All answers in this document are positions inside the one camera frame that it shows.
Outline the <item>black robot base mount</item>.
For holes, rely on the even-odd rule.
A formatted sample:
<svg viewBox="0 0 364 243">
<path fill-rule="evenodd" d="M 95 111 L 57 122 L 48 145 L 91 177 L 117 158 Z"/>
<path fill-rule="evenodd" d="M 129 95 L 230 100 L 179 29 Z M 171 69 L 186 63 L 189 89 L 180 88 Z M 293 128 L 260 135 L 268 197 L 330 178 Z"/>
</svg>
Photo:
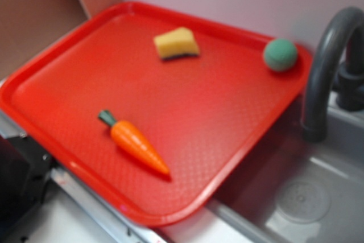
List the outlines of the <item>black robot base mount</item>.
<svg viewBox="0 0 364 243">
<path fill-rule="evenodd" d="M 53 162 L 31 137 L 1 138 L 1 230 L 43 203 Z"/>
</svg>

